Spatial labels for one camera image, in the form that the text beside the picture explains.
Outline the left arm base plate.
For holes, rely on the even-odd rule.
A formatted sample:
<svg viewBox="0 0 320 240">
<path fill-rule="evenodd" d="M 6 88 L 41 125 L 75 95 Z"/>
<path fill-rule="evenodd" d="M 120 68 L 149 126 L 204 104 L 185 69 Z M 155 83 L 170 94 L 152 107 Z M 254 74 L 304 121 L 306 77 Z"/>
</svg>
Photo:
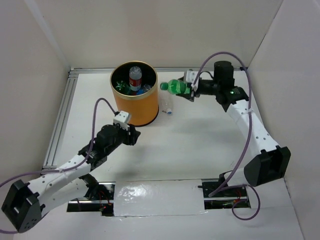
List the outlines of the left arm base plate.
<svg viewBox="0 0 320 240">
<path fill-rule="evenodd" d="M 75 198 L 67 203 L 67 213 L 100 213 L 114 217 L 115 182 L 100 182 L 93 196 Z"/>
</svg>

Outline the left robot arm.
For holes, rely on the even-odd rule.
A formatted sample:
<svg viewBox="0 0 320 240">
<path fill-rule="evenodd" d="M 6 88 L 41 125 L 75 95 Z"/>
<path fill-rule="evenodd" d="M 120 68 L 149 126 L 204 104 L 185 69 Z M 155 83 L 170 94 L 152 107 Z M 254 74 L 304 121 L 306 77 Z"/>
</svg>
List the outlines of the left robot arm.
<svg viewBox="0 0 320 240">
<path fill-rule="evenodd" d="M 95 134 L 89 144 L 60 168 L 23 182 L 12 177 L 1 210 L 12 223 L 15 233 L 33 228 L 51 210 L 69 200 L 97 197 L 99 187 L 90 172 L 107 161 L 108 156 L 120 145 L 133 146 L 141 132 L 132 124 L 121 127 L 107 124 Z"/>
</svg>

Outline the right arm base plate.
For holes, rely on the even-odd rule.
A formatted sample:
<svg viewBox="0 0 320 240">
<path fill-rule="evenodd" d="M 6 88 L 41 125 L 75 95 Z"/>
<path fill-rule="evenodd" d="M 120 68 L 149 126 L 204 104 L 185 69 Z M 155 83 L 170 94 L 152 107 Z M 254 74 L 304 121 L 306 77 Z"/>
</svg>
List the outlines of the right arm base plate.
<svg viewBox="0 0 320 240">
<path fill-rule="evenodd" d="M 250 208 L 247 190 L 244 186 L 226 189 L 218 192 L 213 197 L 209 194 L 218 188 L 220 183 L 216 179 L 202 180 L 198 186 L 202 190 L 205 210 L 231 209 L 236 203 L 235 208 Z"/>
</svg>

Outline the green bottle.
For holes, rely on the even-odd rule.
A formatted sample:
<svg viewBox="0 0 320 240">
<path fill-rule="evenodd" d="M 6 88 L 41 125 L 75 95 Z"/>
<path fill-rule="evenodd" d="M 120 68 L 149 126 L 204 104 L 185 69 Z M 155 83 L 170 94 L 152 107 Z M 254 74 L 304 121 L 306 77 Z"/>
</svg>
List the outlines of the green bottle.
<svg viewBox="0 0 320 240">
<path fill-rule="evenodd" d="M 172 95 L 184 95 L 190 94 L 191 88 L 188 85 L 179 79 L 172 79 L 169 82 L 162 82 L 160 84 L 160 89 L 167 91 Z"/>
<path fill-rule="evenodd" d="M 131 88 L 130 86 L 123 80 L 117 81 L 115 89 L 117 92 L 123 95 L 130 95 L 131 94 Z"/>
</svg>

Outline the green bottle front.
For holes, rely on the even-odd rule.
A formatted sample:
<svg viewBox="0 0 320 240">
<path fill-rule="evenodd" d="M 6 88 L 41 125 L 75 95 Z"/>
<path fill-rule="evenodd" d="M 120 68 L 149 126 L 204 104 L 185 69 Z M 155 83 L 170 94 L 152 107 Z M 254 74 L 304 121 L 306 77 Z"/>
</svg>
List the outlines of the green bottle front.
<svg viewBox="0 0 320 240">
<path fill-rule="evenodd" d="M 130 95 L 131 94 L 131 88 L 130 86 L 123 80 L 117 81 L 115 89 L 117 92 L 123 95 Z"/>
</svg>

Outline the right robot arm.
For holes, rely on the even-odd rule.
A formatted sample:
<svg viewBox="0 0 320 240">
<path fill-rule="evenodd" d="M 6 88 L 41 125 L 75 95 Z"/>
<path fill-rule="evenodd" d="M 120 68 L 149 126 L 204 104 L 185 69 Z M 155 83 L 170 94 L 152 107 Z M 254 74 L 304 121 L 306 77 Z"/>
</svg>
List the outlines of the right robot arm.
<svg viewBox="0 0 320 240">
<path fill-rule="evenodd" d="M 250 107 L 251 92 L 235 85 L 232 64 L 228 61 L 215 62 L 214 72 L 210 76 L 210 79 L 203 79 L 196 71 L 187 70 L 181 80 L 190 88 L 190 92 L 181 97 L 192 102 L 202 95 L 215 96 L 245 137 L 245 150 L 252 156 L 244 167 L 220 174 L 220 194 L 230 196 L 236 185 L 257 187 L 283 178 L 291 152 L 272 138 Z"/>
</svg>

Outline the red label water bottle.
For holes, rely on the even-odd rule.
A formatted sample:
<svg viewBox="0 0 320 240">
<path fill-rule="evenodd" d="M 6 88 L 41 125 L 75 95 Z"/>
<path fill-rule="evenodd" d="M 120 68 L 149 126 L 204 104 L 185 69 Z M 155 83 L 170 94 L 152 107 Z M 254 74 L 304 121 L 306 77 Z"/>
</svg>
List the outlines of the red label water bottle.
<svg viewBox="0 0 320 240">
<path fill-rule="evenodd" d="M 138 66 L 129 69 L 129 85 L 132 91 L 137 92 L 142 85 L 142 70 Z"/>
</svg>

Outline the blue label water bottle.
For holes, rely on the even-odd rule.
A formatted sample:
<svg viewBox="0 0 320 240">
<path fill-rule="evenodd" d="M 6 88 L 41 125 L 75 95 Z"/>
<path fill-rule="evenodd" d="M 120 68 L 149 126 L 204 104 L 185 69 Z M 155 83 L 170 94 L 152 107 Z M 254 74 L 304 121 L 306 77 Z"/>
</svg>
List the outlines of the blue label water bottle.
<svg viewBox="0 0 320 240">
<path fill-rule="evenodd" d="M 137 92 L 136 92 L 136 95 L 138 96 L 138 95 L 142 95 L 142 94 L 144 94 L 146 91 L 143 89 L 143 88 L 141 88 L 141 89 L 139 89 Z"/>
</svg>

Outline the clear bottle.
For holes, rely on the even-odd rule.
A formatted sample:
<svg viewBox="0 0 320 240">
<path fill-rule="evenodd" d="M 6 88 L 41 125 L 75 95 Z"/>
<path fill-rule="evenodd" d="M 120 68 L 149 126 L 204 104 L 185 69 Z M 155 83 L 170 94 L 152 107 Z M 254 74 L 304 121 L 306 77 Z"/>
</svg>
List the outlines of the clear bottle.
<svg viewBox="0 0 320 240">
<path fill-rule="evenodd" d="M 168 91 L 160 90 L 159 101 L 161 112 L 168 116 L 171 116 L 173 114 L 172 95 Z"/>
<path fill-rule="evenodd" d="M 144 84 L 142 90 L 145 93 L 145 92 L 148 92 L 149 90 L 151 90 L 152 87 L 153 87 L 152 85 Z"/>
</svg>

